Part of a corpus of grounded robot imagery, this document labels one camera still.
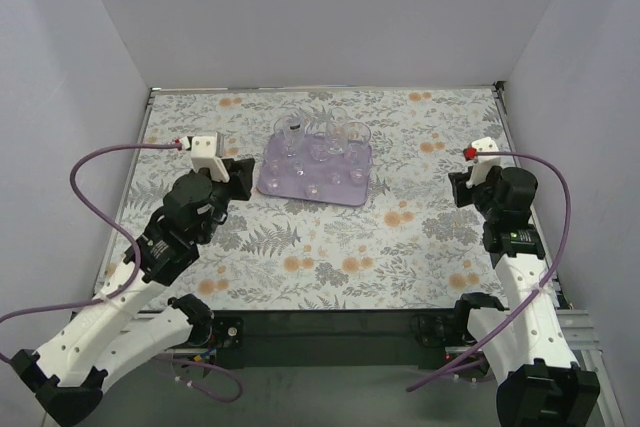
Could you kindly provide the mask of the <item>small faceted clear glass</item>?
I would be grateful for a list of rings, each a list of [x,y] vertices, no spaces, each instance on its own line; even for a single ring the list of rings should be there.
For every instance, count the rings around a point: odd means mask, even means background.
[[[281,174],[265,173],[262,178],[264,186],[268,192],[276,195],[281,191],[283,181]]]

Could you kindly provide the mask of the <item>clear wine glass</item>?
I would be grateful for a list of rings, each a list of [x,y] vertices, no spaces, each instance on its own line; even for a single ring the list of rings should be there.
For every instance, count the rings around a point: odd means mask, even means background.
[[[307,173],[306,162],[301,158],[293,158],[291,160],[291,171],[296,177],[303,177]]]

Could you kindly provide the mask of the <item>clear stemmed glass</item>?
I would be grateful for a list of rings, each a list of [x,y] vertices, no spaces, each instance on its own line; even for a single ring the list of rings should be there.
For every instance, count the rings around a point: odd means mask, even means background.
[[[283,153],[295,156],[305,136],[305,121],[300,114],[287,114],[282,120]]]

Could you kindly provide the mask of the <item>tall clear glass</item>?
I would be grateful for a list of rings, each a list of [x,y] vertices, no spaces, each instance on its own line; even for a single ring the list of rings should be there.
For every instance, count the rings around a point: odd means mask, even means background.
[[[331,155],[340,155],[345,151],[348,138],[348,121],[348,114],[342,107],[334,107],[328,112],[325,142]]]

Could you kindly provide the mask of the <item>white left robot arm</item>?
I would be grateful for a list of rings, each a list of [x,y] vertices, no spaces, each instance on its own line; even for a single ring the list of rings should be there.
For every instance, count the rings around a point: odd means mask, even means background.
[[[179,177],[92,305],[48,342],[11,358],[17,376],[58,425],[86,419],[118,380],[162,351],[209,341],[214,315],[193,294],[170,299],[143,326],[128,326],[198,260],[199,246],[225,223],[230,202],[250,199],[254,159],[225,159],[222,165],[226,182],[214,181],[206,168]]]

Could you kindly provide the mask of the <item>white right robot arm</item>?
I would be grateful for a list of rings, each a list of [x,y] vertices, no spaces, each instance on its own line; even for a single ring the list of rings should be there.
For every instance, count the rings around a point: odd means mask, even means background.
[[[449,176],[457,206],[482,215],[483,245],[507,302],[466,294],[456,303],[465,333],[491,339],[482,352],[498,383],[503,426],[584,426],[600,394],[596,373],[580,367],[542,285],[545,250],[531,223],[536,177],[518,167],[473,166]]]

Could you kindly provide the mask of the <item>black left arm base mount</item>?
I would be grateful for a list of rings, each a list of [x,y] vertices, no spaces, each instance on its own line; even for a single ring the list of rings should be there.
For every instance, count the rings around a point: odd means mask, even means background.
[[[245,322],[240,316],[214,317],[201,346],[206,350],[238,349],[242,346],[244,331]]]

